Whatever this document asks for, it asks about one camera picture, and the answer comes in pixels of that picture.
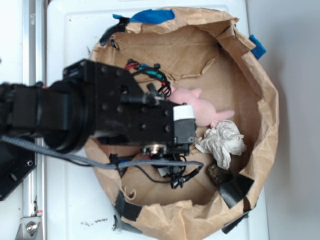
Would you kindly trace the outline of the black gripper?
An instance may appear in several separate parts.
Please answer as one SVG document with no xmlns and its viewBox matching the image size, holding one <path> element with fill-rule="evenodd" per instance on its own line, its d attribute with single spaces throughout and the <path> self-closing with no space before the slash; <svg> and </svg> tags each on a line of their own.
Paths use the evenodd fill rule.
<svg viewBox="0 0 320 240">
<path fill-rule="evenodd" d="M 195 118 L 178 117 L 178 104 L 153 84 L 143 91 L 128 70 L 84 59 L 64 69 L 62 85 L 69 93 L 63 151 L 76 151 L 93 137 L 150 154 L 189 154 Z"/>
</svg>

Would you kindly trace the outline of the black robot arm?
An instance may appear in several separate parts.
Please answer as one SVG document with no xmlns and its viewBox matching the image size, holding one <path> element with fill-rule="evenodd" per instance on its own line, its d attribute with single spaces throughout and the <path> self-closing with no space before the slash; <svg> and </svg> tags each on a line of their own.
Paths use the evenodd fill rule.
<svg viewBox="0 0 320 240">
<path fill-rule="evenodd" d="M 188 154 L 196 121 L 190 105 L 173 103 L 150 83 L 143 91 L 126 69 L 81 60 L 49 87 L 3 83 L 0 133 L 43 138 L 61 153 L 76 152 L 87 139 L 102 145 L 159 145 L 163 154 Z"/>
</svg>

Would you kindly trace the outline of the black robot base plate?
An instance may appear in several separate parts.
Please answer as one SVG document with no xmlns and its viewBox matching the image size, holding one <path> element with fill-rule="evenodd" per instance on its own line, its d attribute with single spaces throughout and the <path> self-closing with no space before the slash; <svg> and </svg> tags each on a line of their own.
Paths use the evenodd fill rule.
<svg viewBox="0 0 320 240">
<path fill-rule="evenodd" d="M 0 142 L 0 201 L 4 201 L 37 166 L 33 151 Z"/>
</svg>

